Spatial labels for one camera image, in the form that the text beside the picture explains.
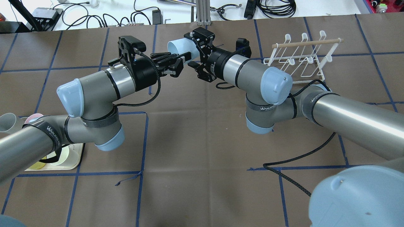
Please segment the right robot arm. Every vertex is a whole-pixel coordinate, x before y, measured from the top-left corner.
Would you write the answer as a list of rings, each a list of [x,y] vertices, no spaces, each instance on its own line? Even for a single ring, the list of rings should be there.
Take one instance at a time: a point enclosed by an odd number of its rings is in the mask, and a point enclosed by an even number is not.
[[[318,79],[293,94],[291,75],[252,60],[246,39],[238,39],[231,53],[215,47],[214,38],[198,27],[184,34],[179,53],[191,53],[186,59],[198,78],[222,79],[246,92],[250,131],[266,134],[277,122],[305,117],[387,160],[351,167],[321,181],[309,194],[311,226],[402,227],[403,115],[347,99]]]

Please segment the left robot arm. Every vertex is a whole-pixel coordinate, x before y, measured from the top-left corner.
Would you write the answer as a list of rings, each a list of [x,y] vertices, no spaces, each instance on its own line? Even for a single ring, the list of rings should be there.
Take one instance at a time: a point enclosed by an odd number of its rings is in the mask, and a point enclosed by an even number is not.
[[[178,77],[194,58],[190,50],[172,48],[147,56],[145,43],[133,36],[120,36],[117,46],[118,57],[106,69],[57,88],[64,115],[36,117],[1,139],[1,183],[65,145],[92,143],[101,151],[115,150],[125,141],[116,101],[154,84],[160,89],[162,76]]]

